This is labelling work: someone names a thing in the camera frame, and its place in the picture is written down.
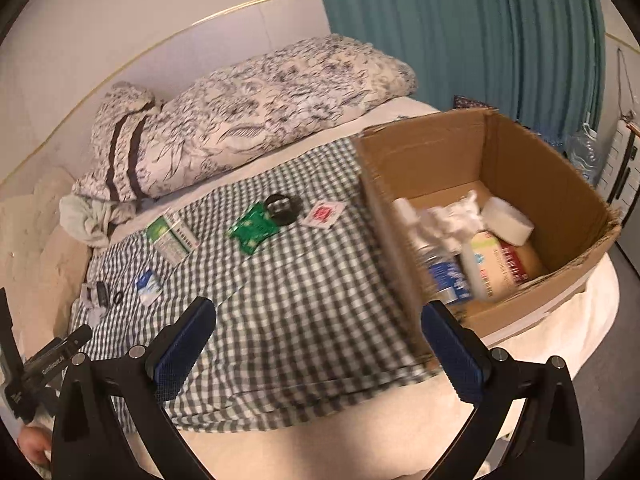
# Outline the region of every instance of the gingham blanket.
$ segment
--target gingham blanket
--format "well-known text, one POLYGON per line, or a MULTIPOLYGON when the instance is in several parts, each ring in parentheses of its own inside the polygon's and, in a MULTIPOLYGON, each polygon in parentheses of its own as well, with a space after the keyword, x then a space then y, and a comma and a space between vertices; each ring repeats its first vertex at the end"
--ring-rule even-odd
MULTIPOLYGON (((216 305, 218 322, 180 395, 165 405, 178 428, 271 430, 343 410, 430 372, 412 357, 396 298, 380 270, 380 248, 360 195, 349 139, 340 139, 220 187, 179 211, 201 246, 172 268, 137 232, 93 261, 91 278, 122 291, 83 351, 93 359, 148 344, 196 296, 216 305), (346 202, 330 230, 282 228, 245 256, 226 231, 275 192, 346 202), (149 308, 134 282, 153 269, 162 296, 149 308)), ((79 310, 73 328, 86 321, 79 310)), ((115 407, 134 426, 121 399, 115 407)))

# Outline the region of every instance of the screw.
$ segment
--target screw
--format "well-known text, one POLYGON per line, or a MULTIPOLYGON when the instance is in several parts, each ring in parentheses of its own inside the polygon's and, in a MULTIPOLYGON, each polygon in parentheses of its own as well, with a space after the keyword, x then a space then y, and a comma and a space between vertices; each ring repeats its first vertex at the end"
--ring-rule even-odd
POLYGON ((146 352, 146 348, 142 345, 135 345, 129 349, 129 357, 133 359, 140 359, 146 352))
POLYGON ((76 355, 74 355, 74 356, 71 358, 71 364, 72 364, 73 366, 79 366, 79 365, 81 365, 82 363, 84 363, 84 358, 85 358, 85 357, 86 357, 86 356, 85 356, 82 352, 78 352, 76 355))
POLYGON ((551 364, 558 369, 564 368, 564 359, 562 359, 560 356, 554 355, 551 358, 551 364))
POLYGON ((496 361, 506 361, 509 358, 509 353, 504 348, 493 348, 491 350, 491 357, 496 361))

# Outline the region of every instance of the human hand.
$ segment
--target human hand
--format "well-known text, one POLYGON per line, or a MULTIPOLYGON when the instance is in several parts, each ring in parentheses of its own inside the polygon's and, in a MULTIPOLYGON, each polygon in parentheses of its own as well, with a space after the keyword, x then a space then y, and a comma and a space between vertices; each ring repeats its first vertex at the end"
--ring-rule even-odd
POLYGON ((51 432, 37 426, 25 426, 18 435, 18 448, 34 464, 49 466, 44 452, 51 451, 51 432))

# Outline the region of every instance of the black round object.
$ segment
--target black round object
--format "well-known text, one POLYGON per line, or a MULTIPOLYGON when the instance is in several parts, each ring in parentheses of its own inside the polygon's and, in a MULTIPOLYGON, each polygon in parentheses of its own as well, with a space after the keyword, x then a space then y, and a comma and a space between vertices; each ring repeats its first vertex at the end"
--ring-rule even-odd
POLYGON ((277 226, 293 224, 302 210, 301 201, 297 196, 283 195, 281 193, 269 195, 267 200, 264 201, 264 207, 271 216, 273 223, 277 226))
POLYGON ((113 304, 114 305, 121 304, 122 303, 122 298, 124 298, 124 293, 121 290, 119 290, 118 292, 116 292, 113 295, 113 304))

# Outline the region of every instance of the floral pillowcase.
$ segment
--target floral pillowcase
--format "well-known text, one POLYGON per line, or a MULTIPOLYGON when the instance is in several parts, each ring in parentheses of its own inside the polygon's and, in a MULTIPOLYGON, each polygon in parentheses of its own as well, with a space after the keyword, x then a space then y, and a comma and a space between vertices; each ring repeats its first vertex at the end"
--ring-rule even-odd
POLYGON ((216 70, 166 104, 119 83, 92 127, 94 168, 74 193, 158 198, 415 91, 411 67, 332 34, 216 70))

